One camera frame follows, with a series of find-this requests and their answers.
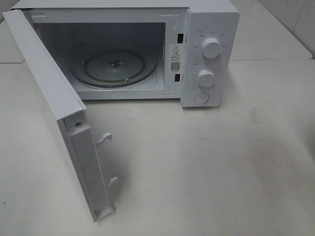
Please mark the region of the round white door button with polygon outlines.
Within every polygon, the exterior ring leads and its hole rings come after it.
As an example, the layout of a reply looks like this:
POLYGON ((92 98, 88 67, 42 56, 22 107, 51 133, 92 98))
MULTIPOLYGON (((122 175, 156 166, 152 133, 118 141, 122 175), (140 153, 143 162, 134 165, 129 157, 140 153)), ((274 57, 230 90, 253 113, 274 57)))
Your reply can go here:
POLYGON ((194 100, 198 104, 206 104, 209 101, 209 94, 206 92, 199 92, 194 96, 194 100))

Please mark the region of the white timer knob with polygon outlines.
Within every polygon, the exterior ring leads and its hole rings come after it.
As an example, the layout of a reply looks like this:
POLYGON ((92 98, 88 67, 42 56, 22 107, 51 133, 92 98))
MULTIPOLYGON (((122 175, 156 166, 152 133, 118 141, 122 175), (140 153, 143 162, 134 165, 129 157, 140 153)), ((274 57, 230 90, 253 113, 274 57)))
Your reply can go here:
POLYGON ((197 81, 200 87, 208 88, 215 83, 216 77, 211 70, 205 69, 197 74, 197 81))

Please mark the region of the white microwave door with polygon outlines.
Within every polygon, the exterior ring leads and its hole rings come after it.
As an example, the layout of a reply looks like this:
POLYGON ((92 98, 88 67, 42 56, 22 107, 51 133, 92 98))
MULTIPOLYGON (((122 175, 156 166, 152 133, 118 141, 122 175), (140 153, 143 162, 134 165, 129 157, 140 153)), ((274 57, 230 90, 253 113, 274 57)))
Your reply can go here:
POLYGON ((59 127, 92 218, 97 222, 115 211, 110 187, 118 178, 104 177, 97 153, 97 147, 113 136, 107 132, 94 141, 85 104, 35 32, 30 15, 16 9, 3 16, 31 74, 35 92, 59 127))

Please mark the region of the glass microwave turntable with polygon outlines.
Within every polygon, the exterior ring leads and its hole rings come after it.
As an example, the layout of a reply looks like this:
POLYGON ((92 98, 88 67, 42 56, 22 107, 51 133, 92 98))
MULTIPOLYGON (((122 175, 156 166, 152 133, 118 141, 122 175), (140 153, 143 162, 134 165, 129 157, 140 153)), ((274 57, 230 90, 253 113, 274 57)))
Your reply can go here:
POLYGON ((155 73, 156 57, 128 49, 82 55, 71 66, 72 76, 96 88, 121 88, 142 82, 155 73))

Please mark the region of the white warning label sticker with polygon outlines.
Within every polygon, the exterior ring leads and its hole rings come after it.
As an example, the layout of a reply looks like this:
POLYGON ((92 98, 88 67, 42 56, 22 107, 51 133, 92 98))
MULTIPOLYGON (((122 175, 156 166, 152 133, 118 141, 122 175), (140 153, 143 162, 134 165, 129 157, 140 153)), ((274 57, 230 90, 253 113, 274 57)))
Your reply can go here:
POLYGON ((172 73, 181 72, 183 46, 181 44, 170 44, 169 46, 169 69, 172 73))

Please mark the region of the white microwave oven body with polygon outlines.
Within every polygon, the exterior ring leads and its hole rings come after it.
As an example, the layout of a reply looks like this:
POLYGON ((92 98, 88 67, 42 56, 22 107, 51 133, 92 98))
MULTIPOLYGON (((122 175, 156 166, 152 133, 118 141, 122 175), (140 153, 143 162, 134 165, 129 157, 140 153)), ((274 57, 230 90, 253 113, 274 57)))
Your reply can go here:
POLYGON ((183 107, 215 107, 221 99, 239 13, 229 0, 21 0, 10 10, 28 13, 42 43, 81 100, 179 99, 183 107), (220 54, 207 59, 201 41, 220 39, 220 54), (169 46, 181 44, 181 72, 170 72, 169 46), (121 88, 87 86, 71 74, 82 55, 128 49, 156 57, 146 80, 121 88), (211 70, 215 83, 202 88, 197 74, 211 70), (194 96, 206 92, 206 104, 194 96))

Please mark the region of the upper white power knob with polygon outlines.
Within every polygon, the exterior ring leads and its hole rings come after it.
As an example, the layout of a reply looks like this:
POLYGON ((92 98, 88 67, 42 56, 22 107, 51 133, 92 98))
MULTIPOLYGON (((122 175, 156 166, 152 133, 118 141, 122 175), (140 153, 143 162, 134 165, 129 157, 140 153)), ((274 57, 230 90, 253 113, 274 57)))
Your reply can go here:
POLYGON ((213 59, 221 53, 221 41, 216 36, 209 36, 201 41, 201 51, 205 58, 213 59))

